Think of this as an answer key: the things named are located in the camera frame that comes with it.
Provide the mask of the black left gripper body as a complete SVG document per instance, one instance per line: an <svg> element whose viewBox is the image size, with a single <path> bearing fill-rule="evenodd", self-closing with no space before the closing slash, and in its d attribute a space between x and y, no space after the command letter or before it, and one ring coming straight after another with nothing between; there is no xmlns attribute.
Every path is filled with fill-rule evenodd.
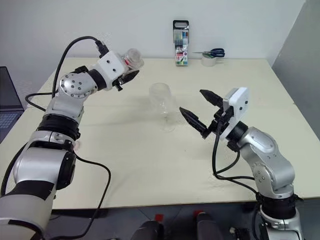
<svg viewBox="0 0 320 240"><path fill-rule="evenodd" d="M120 77L118 77L115 81L114 81L114 87L118 90L118 91L122 91L123 87L122 85L126 84L127 81L127 75L122 75Z"/></svg>

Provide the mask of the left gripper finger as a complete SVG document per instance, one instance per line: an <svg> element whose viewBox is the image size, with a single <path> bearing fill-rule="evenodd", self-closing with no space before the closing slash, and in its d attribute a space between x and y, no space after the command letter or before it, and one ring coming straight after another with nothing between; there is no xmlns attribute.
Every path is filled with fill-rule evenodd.
<svg viewBox="0 0 320 240"><path fill-rule="evenodd" d="M130 71L128 74L126 74L123 77L123 84L126 84L126 83L132 81L138 75L139 72L140 72L139 70Z"/></svg>

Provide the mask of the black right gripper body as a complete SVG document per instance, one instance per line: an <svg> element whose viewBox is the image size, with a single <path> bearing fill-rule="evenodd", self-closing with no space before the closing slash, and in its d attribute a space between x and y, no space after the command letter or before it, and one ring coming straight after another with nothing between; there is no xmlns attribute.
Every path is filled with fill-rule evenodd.
<svg viewBox="0 0 320 240"><path fill-rule="evenodd" d="M201 134L203 139L206 139L209 134L217 133L218 136L221 135L223 126L228 124L231 117L233 116L233 107L230 106L227 110L224 110L222 107L214 114L214 119L211 121L209 127L207 127L204 132Z"/></svg>

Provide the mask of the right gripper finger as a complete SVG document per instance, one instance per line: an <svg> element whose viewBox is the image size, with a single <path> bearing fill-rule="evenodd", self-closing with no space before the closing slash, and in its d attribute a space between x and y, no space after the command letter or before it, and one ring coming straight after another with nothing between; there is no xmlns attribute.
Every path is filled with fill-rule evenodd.
<svg viewBox="0 0 320 240"><path fill-rule="evenodd" d="M203 133L205 132L205 130L207 130L207 127L199 120L199 118L193 112L183 107L180 107L179 111L184 117L184 119L187 121L187 123L191 125L194 129L196 129L199 133Z"/></svg>
<svg viewBox="0 0 320 240"><path fill-rule="evenodd" d="M219 107L219 108L223 107L223 98L220 97L219 95L217 95L214 92L207 90L207 89L201 89L199 92L212 105Z"/></svg>

